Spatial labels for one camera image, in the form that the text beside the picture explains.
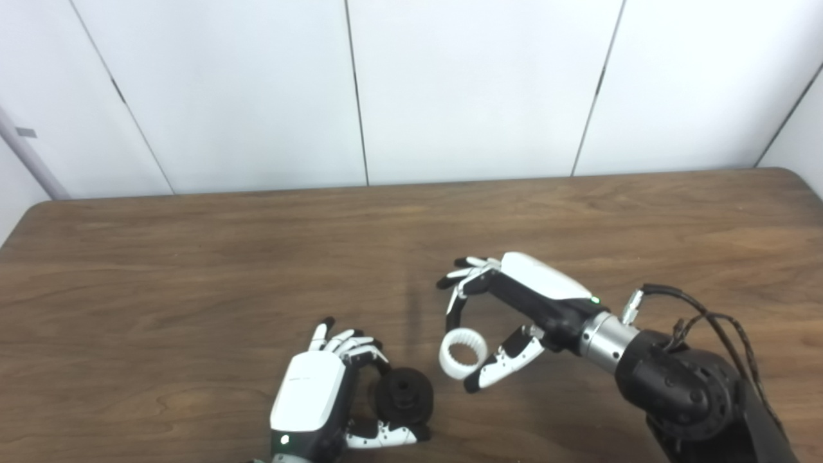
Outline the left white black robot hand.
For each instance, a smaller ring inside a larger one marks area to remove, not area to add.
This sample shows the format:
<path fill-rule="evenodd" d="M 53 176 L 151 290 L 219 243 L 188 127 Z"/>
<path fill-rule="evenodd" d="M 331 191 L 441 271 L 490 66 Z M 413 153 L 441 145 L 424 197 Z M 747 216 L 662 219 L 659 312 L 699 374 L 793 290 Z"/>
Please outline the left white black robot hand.
<path fill-rule="evenodd" d="M 382 343 L 361 329 L 331 335 L 323 319 L 308 348 L 287 366 L 269 416 L 271 462 L 338 462 L 348 450 L 409 446 L 431 439 L 434 410 L 429 379 L 411 367 L 393 367 Z M 361 370 L 374 367 L 374 418 L 352 407 Z"/>

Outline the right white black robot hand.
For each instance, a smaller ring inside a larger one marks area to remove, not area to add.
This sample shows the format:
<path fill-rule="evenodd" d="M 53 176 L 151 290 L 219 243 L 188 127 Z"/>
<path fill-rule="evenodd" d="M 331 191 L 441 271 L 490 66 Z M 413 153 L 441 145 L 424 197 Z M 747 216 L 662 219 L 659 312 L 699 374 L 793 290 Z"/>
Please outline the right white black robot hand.
<path fill-rule="evenodd" d="M 480 294 L 491 294 L 531 320 L 482 364 L 460 373 L 470 394 L 522 370 L 547 350 L 578 354 L 585 326 L 604 311 L 588 288 L 521 252 L 506 252 L 499 260 L 467 256 L 455 260 L 455 267 L 436 282 L 438 289 L 452 290 L 445 313 L 447 334 L 460 328 L 468 299 Z"/>

